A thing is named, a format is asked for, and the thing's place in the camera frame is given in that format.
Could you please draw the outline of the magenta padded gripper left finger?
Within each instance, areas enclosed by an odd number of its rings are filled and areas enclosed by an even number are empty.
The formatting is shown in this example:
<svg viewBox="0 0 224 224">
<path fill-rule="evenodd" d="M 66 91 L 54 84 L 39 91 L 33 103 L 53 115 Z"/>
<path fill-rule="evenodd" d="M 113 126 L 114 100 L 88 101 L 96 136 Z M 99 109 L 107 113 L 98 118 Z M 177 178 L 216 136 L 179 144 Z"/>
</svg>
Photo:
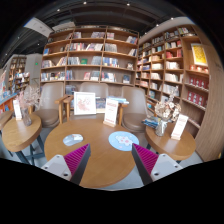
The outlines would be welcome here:
<svg viewBox="0 0 224 224">
<path fill-rule="evenodd" d="M 86 144 L 65 156 L 55 155 L 42 169 L 79 185 L 90 155 L 90 145 Z"/>
</svg>

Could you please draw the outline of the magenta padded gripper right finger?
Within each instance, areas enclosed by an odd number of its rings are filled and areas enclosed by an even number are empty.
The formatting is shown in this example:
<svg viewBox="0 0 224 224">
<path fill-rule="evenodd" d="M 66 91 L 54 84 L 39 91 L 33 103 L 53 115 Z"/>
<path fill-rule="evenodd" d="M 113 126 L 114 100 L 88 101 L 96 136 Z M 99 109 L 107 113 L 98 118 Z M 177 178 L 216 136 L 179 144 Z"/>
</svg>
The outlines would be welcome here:
<svg viewBox="0 0 224 224">
<path fill-rule="evenodd" d="M 132 144 L 132 155 L 143 185 L 148 185 L 182 169 L 167 154 L 158 155 L 137 144 Z"/>
</svg>

